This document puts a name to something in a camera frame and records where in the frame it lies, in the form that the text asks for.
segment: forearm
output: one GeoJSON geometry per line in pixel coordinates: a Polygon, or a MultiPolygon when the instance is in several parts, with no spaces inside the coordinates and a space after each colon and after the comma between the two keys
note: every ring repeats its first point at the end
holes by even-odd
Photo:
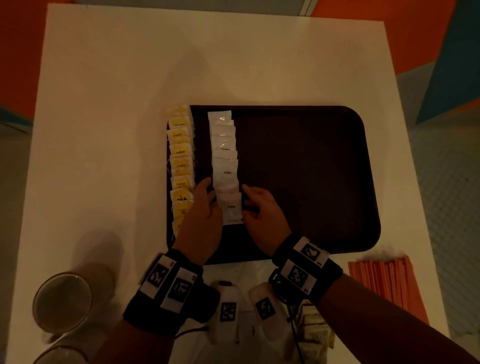
{"type": "Polygon", "coordinates": [[[122,320],[90,363],[166,364],[174,341],[173,336],[143,331],[122,320]]]}
{"type": "Polygon", "coordinates": [[[316,306],[362,364],[478,364],[440,332],[345,274],[316,306]]]}

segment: white marker tag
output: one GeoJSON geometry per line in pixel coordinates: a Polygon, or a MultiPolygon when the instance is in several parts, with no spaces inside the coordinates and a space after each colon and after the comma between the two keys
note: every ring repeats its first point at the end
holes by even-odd
{"type": "Polygon", "coordinates": [[[178,314],[192,290],[196,278],[195,273],[180,268],[160,307],[178,314]]]}
{"type": "Polygon", "coordinates": [[[320,268],[323,268],[330,256],[327,251],[317,248],[304,236],[295,244],[293,249],[309,258],[320,268]]]}
{"type": "Polygon", "coordinates": [[[306,294],[310,294],[317,282],[317,278],[295,265],[290,259],[287,260],[280,273],[306,294]]]}
{"type": "Polygon", "coordinates": [[[166,255],[162,255],[140,287],[140,292],[145,293],[148,297],[154,299],[175,263],[175,260],[170,259],[166,255]]]}

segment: black cable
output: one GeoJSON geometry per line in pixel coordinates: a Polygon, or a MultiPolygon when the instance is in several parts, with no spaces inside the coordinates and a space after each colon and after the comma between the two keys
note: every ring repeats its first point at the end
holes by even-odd
{"type": "Polygon", "coordinates": [[[305,364],[305,362],[303,360],[303,356],[301,355],[301,350],[300,350],[300,345],[299,345],[299,340],[298,340],[298,337],[297,337],[297,333],[295,332],[295,327],[293,326],[293,319],[295,318],[295,316],[292,316],[290,305],[287,305],[287,309],[288,309],[288,316],[289,316],[288,321],[290,321],[290,324],[292,325],[293,340],[295,341],[295,346],[297,347],[297,351],[299,353],[300,363],[305,364]]]}
{"type": "Polygon", "coordinates": [[[175,336],[175,340],[178,339],[182,335],[190,334],[191,332],[197,332],[197,331],[208,331],[208,329],[209,329],[208,326],[204,326],[202,328],[191,328],[190,330],[185,330],[185,331],[181,332],[180,334],[177,334],[177,336],[175,336]]]}

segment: orange wall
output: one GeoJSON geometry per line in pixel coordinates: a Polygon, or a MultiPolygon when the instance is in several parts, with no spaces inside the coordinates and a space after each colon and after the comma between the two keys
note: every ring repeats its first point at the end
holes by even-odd
{"type": "Polygon", "coordinates": [[[0,106],[33,120],[48,2],[5,0],[0,5],[0,106]]]}
{"type": "Polygon", "coordinates": [[[456,0],[318,0],[312,16],[382,20],[399,74],[440,54],[456,0]]]}

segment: person's right hand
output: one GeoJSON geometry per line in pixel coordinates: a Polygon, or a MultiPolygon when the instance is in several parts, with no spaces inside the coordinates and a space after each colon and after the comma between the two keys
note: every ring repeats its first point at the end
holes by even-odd
{"type": "Polygon", "coordinates": [[[257,206],[260,213],[243,210],[243,223],[257,246],[265,254],[273,256],[279,245],[292,233],[282,209],[272,194],[260,187],[242,185],[250,200],[247,206],[257,206]]]}

